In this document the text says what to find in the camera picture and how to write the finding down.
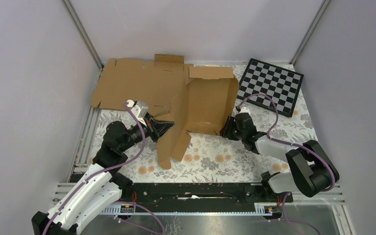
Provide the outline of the cardboard box sheet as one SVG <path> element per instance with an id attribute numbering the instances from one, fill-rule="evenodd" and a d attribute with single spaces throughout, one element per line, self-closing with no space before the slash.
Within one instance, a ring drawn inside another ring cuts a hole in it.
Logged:
<path id="1" fill-rule="evenodd" d="M 232 114 L 239 83 L 232 67 L 192 66 L 187 80 L 172 98 L 170 108 L 155 116 L 174 125 L 158 140 L 158 164 L 171 169 L 171 159 L 181 161 L 191 133 L 219 135 Z"/>

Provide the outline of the black white checkerboard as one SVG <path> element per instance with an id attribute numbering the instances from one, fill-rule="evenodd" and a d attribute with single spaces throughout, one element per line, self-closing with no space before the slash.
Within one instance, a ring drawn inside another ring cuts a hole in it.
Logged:
<path id="1" fill-rule="evenodd" d="M 278 113 L 292 117 L 304 75 L 251 58 L 243 73 L 237 98 L 265 94 L 276 104 Z"/>

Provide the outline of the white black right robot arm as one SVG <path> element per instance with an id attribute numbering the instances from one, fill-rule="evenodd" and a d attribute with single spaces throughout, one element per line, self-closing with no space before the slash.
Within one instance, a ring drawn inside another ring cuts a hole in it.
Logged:
<path id="1" fill-rule="evenodd" d="M 289 172 L 262 177 L 261 195 L 269 202 L 281 193 L 299 191 L 313 197 L 334 188 L 340 175 L 318 141 L 298 144 L 269 137 L 258 131 L 248 113 L 228 117 L 220 135 L 232 141 L 241 141 L 246 150 L 285 161 Z"/>

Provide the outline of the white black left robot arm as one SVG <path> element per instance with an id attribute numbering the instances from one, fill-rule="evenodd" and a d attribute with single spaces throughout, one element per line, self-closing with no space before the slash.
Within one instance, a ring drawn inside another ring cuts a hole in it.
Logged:
<path id="1" fill-rule="evenodd" d="M 119 169 L 135 158 L 128 159 L 125 151 L 138 143 L 145 145 L 147 138 L 157 142 L 174 125 L 150 114 L 143 121 L 129 129 L 120 121 L 107 125 L 101 148 L 81 179 L 48 212 L 32 217 L 34 234 L 79 235 L 110 204 L 131 198 L 133 182 Z"/>

